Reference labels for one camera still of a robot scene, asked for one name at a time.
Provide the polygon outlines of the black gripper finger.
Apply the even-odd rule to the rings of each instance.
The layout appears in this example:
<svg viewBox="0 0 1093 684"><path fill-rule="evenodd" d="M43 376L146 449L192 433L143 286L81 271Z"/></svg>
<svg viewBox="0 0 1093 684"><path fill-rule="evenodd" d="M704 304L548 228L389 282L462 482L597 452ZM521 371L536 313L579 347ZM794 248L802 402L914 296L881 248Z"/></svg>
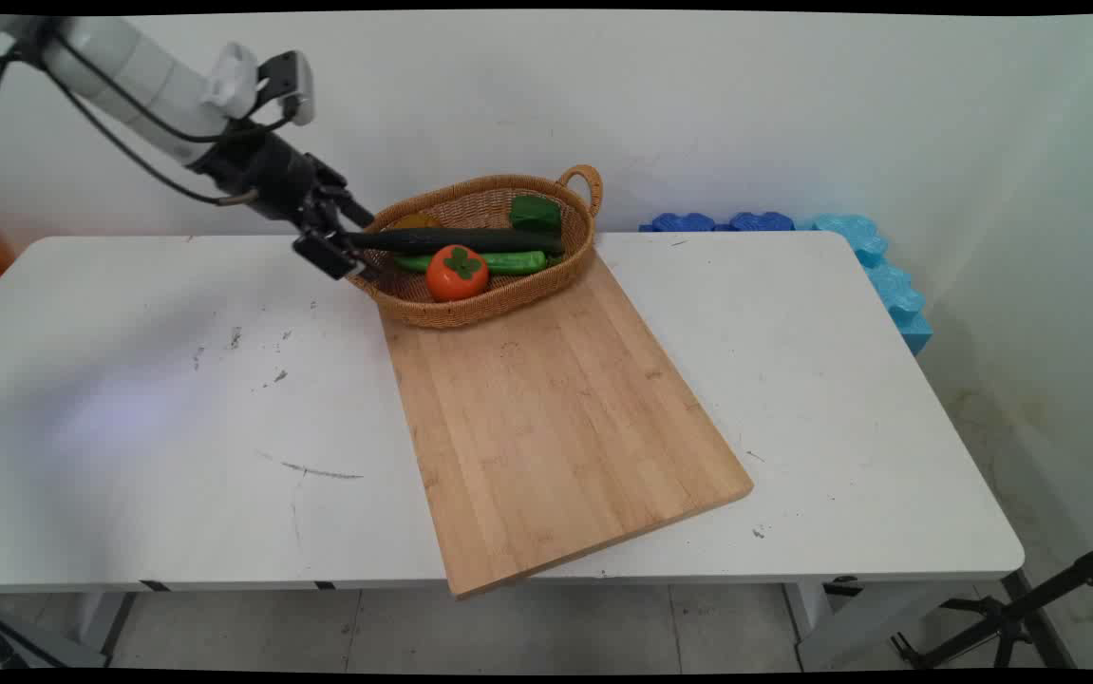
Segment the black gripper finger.
<svg viewBox="0 0 1093 684"><path fill-rule="evenodd" d="M371 282L381 276L380 264L360 250L345 231L303 231L293 241L293 251L333 280L362 278Z"/></svg>
<svg viewBox="0 0 1093 684"><path fill-rule="evenodd" d="M326 217L336 224L346 219L359 229L367 229L375 216L348 189L316 189L316 202Z"/></svg>

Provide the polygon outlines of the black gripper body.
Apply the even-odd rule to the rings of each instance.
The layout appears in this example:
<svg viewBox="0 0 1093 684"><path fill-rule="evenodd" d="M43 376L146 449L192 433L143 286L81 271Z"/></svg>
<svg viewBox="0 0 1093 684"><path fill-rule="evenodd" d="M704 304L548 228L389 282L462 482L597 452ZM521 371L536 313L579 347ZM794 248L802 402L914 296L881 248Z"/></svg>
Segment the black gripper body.
<svg viewBox="0 0 1093 684"><path fill-rule="evenodd" d="M341 173L299 152L281 135L237 135L213 143L189 170L205 175L230 198L243 196L261 217L285 221L297 229L332 226L316 202L316 189L348 189Z"/></svg>

